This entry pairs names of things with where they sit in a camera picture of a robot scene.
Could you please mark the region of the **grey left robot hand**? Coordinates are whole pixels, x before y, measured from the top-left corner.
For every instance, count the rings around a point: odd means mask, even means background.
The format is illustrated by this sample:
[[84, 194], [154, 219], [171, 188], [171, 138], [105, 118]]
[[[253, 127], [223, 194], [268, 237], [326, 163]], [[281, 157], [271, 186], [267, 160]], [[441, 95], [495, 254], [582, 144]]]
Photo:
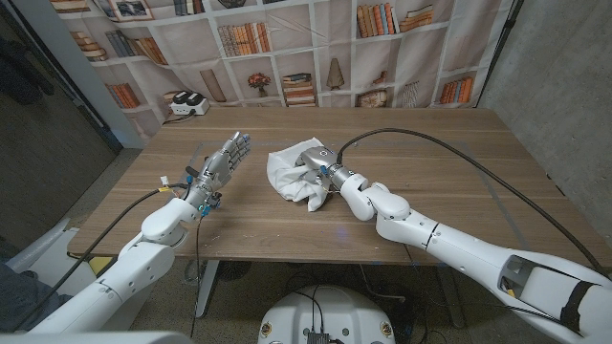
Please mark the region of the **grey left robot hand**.
[[201, 171], [187, 166], [186, 172], [192, 181], [183, 200], [196, 208], [201, 204], [217, 205], [219, 190], [230, 181], [233, 171], [250, 151], [250, 135], [236, 132], [218, 151], [205, 158]]

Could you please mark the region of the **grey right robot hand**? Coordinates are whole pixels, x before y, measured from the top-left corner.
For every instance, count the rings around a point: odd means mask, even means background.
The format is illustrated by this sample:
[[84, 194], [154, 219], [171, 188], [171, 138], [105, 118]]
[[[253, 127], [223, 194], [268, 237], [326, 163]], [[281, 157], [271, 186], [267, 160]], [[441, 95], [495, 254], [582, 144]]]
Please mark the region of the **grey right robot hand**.
[[308, 182], [319, 183], [325, 188], [333, 187], [337, 191], [352, 176], [352, 172], [338, 162], [338, 155], [324, 146], [302, 151], [295, 161], [295, 167], [299, 166], [307, 167], [305, 179]]

